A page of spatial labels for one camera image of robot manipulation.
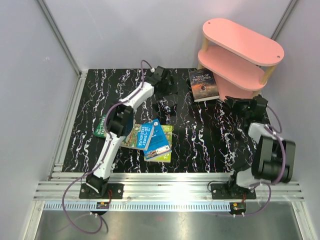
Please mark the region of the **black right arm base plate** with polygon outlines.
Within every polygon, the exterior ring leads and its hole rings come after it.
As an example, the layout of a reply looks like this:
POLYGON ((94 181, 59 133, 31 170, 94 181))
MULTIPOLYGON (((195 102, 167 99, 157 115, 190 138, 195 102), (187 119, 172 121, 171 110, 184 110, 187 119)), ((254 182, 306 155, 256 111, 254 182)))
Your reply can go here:
POLYGON ((212 183, 210 185, 213 200, 255 200, 256 192, 248 188, 232 186, 227 183, 212 183))

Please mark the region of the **pink three-tier shelf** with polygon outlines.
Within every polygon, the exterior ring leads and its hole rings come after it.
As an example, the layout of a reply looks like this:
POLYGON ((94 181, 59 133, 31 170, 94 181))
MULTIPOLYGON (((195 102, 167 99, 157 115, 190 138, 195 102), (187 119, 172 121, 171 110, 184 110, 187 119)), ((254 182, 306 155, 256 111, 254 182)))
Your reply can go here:
POLYGON ((226 18, 207 20, 202 33, 198 68, 213 73, 222 101, 260 94, 285 56, 275 40, 226 18))

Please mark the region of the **Tale of Two Cities book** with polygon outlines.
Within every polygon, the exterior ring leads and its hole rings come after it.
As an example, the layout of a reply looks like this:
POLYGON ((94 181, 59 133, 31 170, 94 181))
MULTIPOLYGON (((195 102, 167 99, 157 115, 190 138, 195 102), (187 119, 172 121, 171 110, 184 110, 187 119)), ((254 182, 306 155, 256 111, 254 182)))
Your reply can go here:
POLYGON ((209 69, 190 71, 189 81, 195 102, 216 100, 220 97, 213 72, 209 69))

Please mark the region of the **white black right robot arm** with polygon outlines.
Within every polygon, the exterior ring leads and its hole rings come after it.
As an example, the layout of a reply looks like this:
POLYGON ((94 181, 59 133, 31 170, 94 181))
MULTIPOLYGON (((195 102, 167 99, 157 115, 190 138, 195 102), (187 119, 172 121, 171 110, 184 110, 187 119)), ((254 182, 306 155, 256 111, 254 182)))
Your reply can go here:
POLYGON ((224 191, 232 199, 238 199, 254 193, 260 184, 289 183, 293 177, 296 143, 280 136, 280 123, 279 129, 263 123, 266 109, 275 112, 268 101, 260 95, 251 99, 227 96, 225 103, 233 113, 243 118, 245 130, 257 147, 251 167, 233 173, 224 191))

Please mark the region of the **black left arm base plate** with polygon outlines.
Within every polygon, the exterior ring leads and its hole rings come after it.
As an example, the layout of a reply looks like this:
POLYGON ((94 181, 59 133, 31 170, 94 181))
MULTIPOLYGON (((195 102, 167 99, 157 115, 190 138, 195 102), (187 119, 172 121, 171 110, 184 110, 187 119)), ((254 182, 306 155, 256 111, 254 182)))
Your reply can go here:
POLYGON ((99 195, 95 190, 87 186, 85 183, 81 184, 79 198, 80 199, 122 199, 124 193, 124 184, 122 183, 110 183, 107 185, 106 192, 103 195, 99 195))

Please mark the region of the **green 104-Storey Treehouse book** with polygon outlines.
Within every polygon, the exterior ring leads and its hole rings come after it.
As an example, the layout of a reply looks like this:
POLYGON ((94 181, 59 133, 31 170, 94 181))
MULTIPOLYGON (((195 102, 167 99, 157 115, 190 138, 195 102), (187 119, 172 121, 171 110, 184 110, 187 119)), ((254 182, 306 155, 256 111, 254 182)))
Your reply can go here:
POLYGON ((102 138, 102 139, 105 139, 107 136, 107 133, 105 131, 105 126, 104 126, 105 118, 106 118, 106 115, 104 114, 102 116, 97 128, 95 129, 95 131, 93 133, 94 136, 96 136, 98 138, 102 138))

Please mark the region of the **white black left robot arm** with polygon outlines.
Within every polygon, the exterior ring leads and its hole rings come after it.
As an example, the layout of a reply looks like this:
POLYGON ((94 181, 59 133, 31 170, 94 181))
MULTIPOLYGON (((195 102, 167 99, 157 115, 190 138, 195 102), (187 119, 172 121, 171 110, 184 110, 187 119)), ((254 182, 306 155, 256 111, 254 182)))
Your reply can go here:
POLYGON ((132 131, 134 113, 148 98, 160 99, 177 93, 174 79, 167 68, 158 66, 151 73, 142 75, 142 82, 128 96, 111 106, 103 126, 106 138, 94 168, 86 175, 85 183, 97 199, 107 195, 111 167, 121 143, 132 131))

